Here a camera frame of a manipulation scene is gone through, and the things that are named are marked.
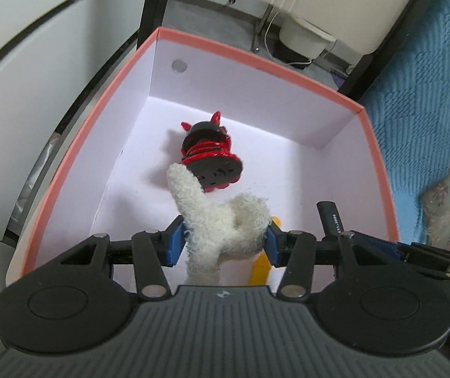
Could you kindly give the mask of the blue textured sofa cover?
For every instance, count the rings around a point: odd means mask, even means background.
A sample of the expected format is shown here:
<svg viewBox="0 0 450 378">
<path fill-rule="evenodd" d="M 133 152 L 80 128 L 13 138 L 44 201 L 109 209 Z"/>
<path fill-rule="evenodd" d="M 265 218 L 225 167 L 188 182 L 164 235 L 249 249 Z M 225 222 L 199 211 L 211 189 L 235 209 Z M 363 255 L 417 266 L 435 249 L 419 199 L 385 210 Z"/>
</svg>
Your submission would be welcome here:
<svg viewBox="0 0 450 378">
<path fill-rule="evenodd" d="M 387 169 L 399 240 L 424 243 L 421 196 L 450 173 L 450 0 L 432 0 L 360 103 Z"/>
</svg>

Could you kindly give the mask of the yellow pen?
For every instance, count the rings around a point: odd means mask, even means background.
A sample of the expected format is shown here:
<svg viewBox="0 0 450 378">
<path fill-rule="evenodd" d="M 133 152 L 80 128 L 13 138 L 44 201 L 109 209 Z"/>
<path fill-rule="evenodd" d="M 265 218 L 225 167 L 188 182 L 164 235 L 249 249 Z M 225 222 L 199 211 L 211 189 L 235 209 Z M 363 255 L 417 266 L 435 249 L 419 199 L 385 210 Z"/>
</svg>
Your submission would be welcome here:
<svg viewBox="0 0 450 378">
<path fill-rule="evenodd" d="M 269 274 L 272 269 L 267 254 L 264 250 L 258 254 L 252 263 L 249 277 L 250 286 L 263 286 L 268 284 Z"/>
</svg>

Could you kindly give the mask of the black cylindrical marker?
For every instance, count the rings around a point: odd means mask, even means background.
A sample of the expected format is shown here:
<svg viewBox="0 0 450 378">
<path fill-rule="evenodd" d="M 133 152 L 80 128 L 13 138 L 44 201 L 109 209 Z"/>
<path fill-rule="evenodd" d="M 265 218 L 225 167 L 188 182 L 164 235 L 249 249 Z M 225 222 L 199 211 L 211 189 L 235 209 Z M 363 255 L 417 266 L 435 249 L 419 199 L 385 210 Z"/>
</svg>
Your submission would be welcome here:
<svg viewBox="0 0 450 378">
<path fill-rule="evenodd" d="M 344 231 L 338 208 L 333 201 L 319 201 L 316 204 L 323 228 L 323 241 L 336 241 Z"/>
</svg>

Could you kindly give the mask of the pink cardboard box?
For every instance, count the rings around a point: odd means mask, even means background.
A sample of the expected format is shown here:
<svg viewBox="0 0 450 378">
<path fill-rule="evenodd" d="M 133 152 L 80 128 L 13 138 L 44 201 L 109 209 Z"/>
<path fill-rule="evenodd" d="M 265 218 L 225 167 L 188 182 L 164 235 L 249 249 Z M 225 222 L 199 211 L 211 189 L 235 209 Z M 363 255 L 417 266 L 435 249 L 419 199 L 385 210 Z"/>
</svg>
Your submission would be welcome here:
<svg viewBox="0 0 450 378">
<path fill-rule="evenodd" d="M 346 228 L 399 239 L 387 173 L 365 109 L 327 86 L 240 49 L 160 28 L 90 111 L 23 232 L 13 283 L 95 233 L 125 240 L 177 216 L 167 168 L 183 123 L 220 112 L 240 180 L 210 194 L 264 198 L 287 230 L 322 236 L 333 201 Z"/>
</svg>

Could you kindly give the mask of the white cylindrical container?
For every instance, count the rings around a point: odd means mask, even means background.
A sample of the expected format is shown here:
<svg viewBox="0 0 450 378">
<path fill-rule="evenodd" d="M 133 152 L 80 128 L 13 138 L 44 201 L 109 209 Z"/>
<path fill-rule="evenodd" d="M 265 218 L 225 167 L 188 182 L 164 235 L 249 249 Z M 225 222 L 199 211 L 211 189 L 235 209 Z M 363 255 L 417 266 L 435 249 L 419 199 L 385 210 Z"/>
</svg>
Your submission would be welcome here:
<svg viewBox="0 0 450 378">
<path fill-rule="evenodd" d="M 288 49 L 310 60 L 317 58 L 327 46 L 337 41 L 333 35 L 293 14 L 284 19 L 279 39 Z"/>
</svg>

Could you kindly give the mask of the white fluffy hair claw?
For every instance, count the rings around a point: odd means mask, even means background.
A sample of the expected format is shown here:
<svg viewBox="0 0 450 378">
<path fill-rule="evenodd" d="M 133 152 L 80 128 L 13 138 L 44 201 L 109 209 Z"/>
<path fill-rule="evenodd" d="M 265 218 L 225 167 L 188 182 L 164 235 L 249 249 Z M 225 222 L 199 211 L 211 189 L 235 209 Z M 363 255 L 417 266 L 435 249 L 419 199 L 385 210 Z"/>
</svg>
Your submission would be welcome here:
<svg viewBox="0 0 450 378">
<path fill-rule="evenodd" d="M 247 260 L 261 252 L 271 223 L 267 201 L 250 193 L 214 203 L 184 165 L 167 169 L 167 185 L 186 227 L 190 285 L 215 286 L 220 264 Z"/>
</svg>

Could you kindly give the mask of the red black hair roller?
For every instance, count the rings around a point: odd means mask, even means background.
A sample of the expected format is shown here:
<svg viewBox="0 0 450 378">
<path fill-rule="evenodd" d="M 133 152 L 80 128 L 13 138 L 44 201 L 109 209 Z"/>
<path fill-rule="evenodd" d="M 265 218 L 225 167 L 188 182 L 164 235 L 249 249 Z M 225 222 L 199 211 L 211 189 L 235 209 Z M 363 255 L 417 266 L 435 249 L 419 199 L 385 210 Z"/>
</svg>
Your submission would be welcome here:
<svg viewBox="0 0 450 378">
<path fill-rule="evenodd" d="M 186 132 L 181 164 L 197 178 L 205 193 L 237 183 L 243 172 L 243 162 L 232 152 L 232 139 L 220 118 L 220 111 L 216 111 L 209 121 L 180 124 Z"/>
</svg>

